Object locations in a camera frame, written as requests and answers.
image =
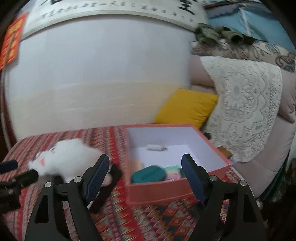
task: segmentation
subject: metal screw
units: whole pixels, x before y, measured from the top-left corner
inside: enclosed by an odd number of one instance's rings
[[[213,182],[215,182],[215,181],[218,180],[218,177],[216,177],[215,175],[211,175],[210,176],[210,180],[213,181]]]
[[[47,182],[47,183],[45,183],[45,185],[44,185],[44,186],[45,186],[46,188],[49,188],[51,185],[52,185],[52,183],[51,183],[51,182]]]
[[[75,178],[74,178],[74,182],[75,182],[75,183],[78,183],[78,182],[80,182],[81,180],[82,180],[81,177],[75,177]]]
[[[246,186],[247,185],[247,182],[245,180],[240,180],[239,183],[242,186]]]

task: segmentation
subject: pink item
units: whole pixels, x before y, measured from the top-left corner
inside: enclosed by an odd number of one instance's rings
[[[166,167],[165,172],[167,174],[165,181],[174,181],[182,178],[178,166]]]

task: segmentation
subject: white plush toy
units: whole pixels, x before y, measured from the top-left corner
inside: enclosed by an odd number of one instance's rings
[[[50,150],[38,153],[34,161],[29,161],[28,167],[35,169],[40,177],[60,175],[68,183],[77,176],[81,177],[101,154],[100,150],[85,145],[81,139],[63,140]],[[107,173],[102,186],[108,186],[111,182],[112,176]]]

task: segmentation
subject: calligraphy scroll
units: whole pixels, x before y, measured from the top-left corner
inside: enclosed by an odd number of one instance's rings
[[[205,23],[203,0],[37,0],[22,38],[68,19],[99,14],[130,14],[161,19],[194,31]]]

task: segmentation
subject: blue gripper pad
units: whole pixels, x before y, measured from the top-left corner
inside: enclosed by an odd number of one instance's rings
[[[88,168],[84,175],[85,186],[85,200],[87,205],[96,199],[96,196],[102,186],[104,178],[109,170],[109,157],[105,154],[101,155],[96,164]]]
[[[17,169],[17,167],[18,167],[18,163],[16,160],[2,162],[0,163],[0,174],[15,170]]]
[[[184,154],[181,159],[181,166],[190,184],[193,194],[195,195],[195,198],[201,203],[204,203],[206,200],[205,189],[201,179],[194,170],[195,167],[198,167],[195,161],[189,154]]]

